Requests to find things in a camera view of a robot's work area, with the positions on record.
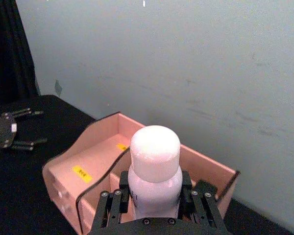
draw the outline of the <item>yellow sticker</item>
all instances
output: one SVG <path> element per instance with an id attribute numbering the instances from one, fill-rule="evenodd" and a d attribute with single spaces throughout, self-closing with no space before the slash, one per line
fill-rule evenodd
<path id="1" fill-rule="evenodd" d="M 89 183 L 93 179 L 84 169 L 79 165 L 73 166 L 72 170 L 85 182 Z"/>
<path id="2" fill-rule="evenodd" d="M 125 145 L 122 144 L 122 143 L 118 143 L 118 144 L 117 144 L 117 147 L 118 147 L 120 150 L 126 150 L 126 149 L 127 149 L 127 146 L 125 146 Z"/>

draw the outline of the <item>white cap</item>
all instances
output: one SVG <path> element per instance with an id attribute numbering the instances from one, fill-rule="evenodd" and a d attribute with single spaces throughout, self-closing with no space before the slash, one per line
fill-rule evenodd
<path id="1" fill-rule="evenodd" d="M 158 183 L 172 178 L 179 167 L 180 139 L 164 126 L 146 126 L 131 140 L 134 172 L 141 179 Z"/>

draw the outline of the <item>white bottle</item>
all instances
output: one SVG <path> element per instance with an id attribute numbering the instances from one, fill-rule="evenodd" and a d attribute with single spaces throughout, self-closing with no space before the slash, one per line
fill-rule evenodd
<path id="1" fill-rule="evenodd" d="M 144 127 L 133 135 L 130 152 L 128 184 L 134 218 L 177 218 L 182 171 L 176 133 L 164 126 Z"/>

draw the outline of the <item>cardboard box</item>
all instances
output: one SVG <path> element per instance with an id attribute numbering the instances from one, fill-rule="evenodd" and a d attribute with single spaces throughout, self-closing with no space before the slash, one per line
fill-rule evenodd
<path id="1" fill-rule="evenodd" d="M 130 140 L 142 127 L 121 113 L 107 116 L 88 126 L 71 148 L 43 167 L 50 199 L 78 234 L 90 231 L 100 192 L 119 187 L 120 173 L 131 165 Z M 189 172 L 193 186 L 202 179 L 218 188 L 216 199 L 224 217 L 239 172 L 184 145 L 180 166 Z M 131 202 L 121 222 L 133 219 L 130 207 Z"/>

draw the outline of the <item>gray wall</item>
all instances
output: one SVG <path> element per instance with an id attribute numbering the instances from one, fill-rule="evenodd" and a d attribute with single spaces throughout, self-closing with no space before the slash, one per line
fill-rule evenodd
<path id="1" fill-rule="evenodd" d="M 42 94 L 172 128 L 294 231 L 294 0 L 17 4 Z"/>

